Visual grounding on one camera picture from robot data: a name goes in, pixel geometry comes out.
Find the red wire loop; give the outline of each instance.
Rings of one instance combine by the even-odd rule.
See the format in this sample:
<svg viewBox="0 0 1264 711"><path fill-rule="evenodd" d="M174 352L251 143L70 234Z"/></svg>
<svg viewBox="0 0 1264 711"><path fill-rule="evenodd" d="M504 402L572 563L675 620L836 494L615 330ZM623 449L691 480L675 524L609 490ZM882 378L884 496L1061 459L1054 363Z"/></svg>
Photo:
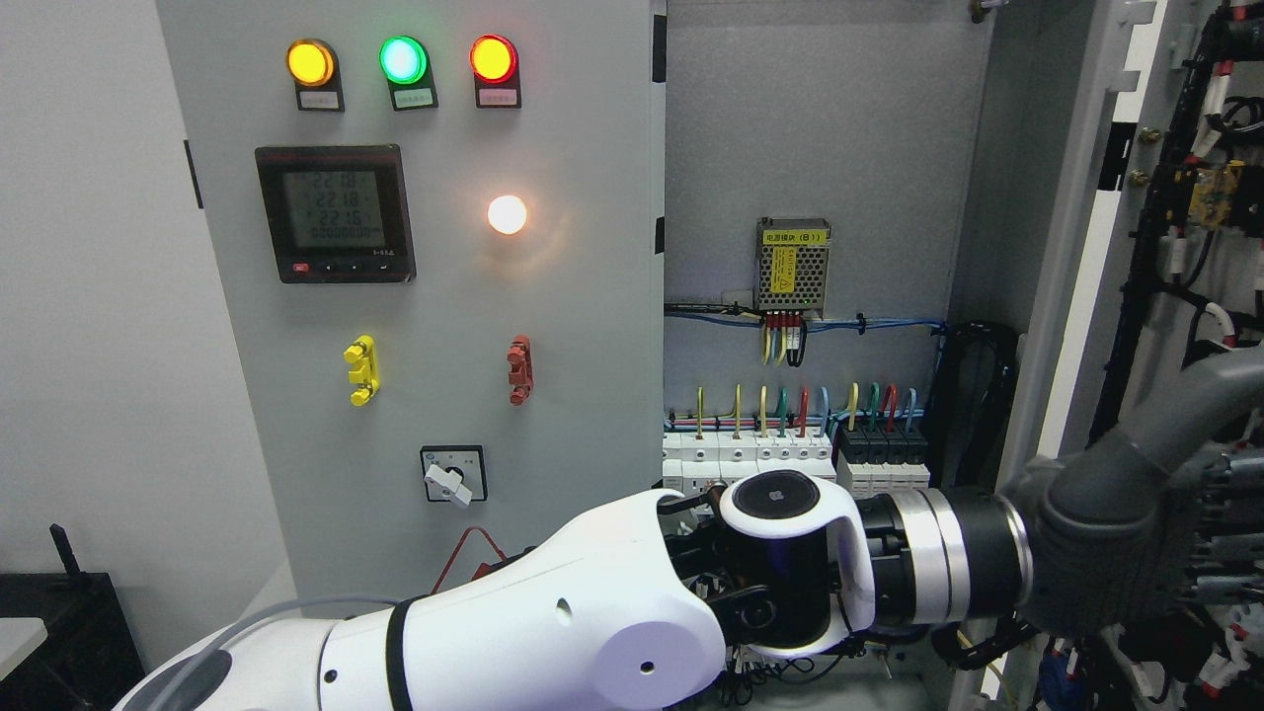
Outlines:
<svg viewBox="0 0 1264 711"><path fill-rule="evenodd" d="M474 531L483 534L483 538L487 539L487 544L492 547L492 550L495 550L495 554L501 557L501 560L506 559L504 552L501 550L501 547L497 545L494 540L492 540L492 534L487 533L487 529L483 526L470 526L465 529L465 533L461 534L461 539L456 541L456 548L454 548L453 554L447 557L444 572L439 573L439 579L435 581L435 587L430 588L430 595L437 593L439 588L442 587L444 579L447 578L447 572L453 569L453 563L456 562L456 557L461 553L461 547L465 545L465 539L468 539Z"/></svg>

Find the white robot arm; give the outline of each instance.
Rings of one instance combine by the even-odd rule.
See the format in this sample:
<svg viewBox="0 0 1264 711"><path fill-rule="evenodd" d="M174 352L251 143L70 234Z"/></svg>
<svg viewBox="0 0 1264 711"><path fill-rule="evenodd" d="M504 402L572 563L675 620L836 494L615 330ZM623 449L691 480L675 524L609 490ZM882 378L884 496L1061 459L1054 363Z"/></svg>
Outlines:
<svg viewBox="0 0 1264 711"><path fill-rule="evenodd" d="M660 515L698 505L718 515L690 535L662 535ZM919 545L939 535L923 533L925 540L914 534ZM794 658L872 625L884 606L866 536L846 490L794 471L695 498L643 492L579 515L530 554L449 592L345 621L258 625L200 664L161 708L661 708L705 688L727 645ZM924 553L915 548L911 563L939 566L943 582L959 582L947 558L928 563ZM683 581L702 572L722 573L732 587L700 598ZM963 590L952 597L923 587L918 621L951 619L951 600L953 610L968 609ZM927 612L934 600L943 615ZM201 646L155 671L116 710L150 711Z"/></svg>
<svg viewBox="0 0 1264 711"><path fill-rule="evenodd" d="M729 645L795 658L871 628L1009 616L1006 634L969 650L951 626L932 634L942 657L978 668L1036 626L1082 636L1177 600L1258 595L1258 571L1231 554L1264 520L1244 514L1226 529L1205 512L1256 502L1264 457L1182 463L1264 397L1264 350L1181 378L1083 454L1030 466L1009 498L928 490L857 502L790 469L689 498L648 491L441 595L344 621L229 628L222 649L196 665L205 645L178 655L115 711L650 710L705 688ZM695 506L713 517L661 533L660 516ZM1191 568L1207 540L1235 545ZM686 587L704 574L723 588ZM1015 610L1034 625L1014 622Z"/></svg>

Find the power supply label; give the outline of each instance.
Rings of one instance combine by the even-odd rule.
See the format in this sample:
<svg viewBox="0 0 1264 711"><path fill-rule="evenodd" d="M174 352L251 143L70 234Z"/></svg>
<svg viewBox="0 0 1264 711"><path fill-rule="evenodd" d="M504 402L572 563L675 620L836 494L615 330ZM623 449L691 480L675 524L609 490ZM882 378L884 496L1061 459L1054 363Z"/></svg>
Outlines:
<svg viewBox="0 0 1264 711"><path fill-rule="evenodd" d="M799 271L798 247L772 248L772 294L794 294L795 273Z"/></svg>
<svg viewBox="0 0 1264 711"><path fill-rule="evenodd" d="M828 229L770 229L763 230L763 244L794 244L822 247L829 244Z"/></svg>

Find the red indicator light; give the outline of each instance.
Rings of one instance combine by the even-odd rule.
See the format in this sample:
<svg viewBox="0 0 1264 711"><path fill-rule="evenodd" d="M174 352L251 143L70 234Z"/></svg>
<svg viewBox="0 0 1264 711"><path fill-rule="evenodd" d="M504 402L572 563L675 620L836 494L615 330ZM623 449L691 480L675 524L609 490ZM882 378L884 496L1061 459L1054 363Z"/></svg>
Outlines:
<svg viewBox="0 0 1264 711"><path fill-rule="evenodd" d="M499 34L484 34L470 48L470 68L488 83L503 83L518 71L518 51Z"/></svg>

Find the digital power meter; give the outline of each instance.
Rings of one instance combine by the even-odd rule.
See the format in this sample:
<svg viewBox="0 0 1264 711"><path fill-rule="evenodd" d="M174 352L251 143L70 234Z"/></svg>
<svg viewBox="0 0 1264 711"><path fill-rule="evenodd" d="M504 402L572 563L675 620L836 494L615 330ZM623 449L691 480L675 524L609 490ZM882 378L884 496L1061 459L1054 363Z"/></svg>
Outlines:
<svg viewBox="0 0 1264 711"><path fill-rule="evenodd" d="M416 276L398 145L265 145L254 161L281 281Z"/></svg>

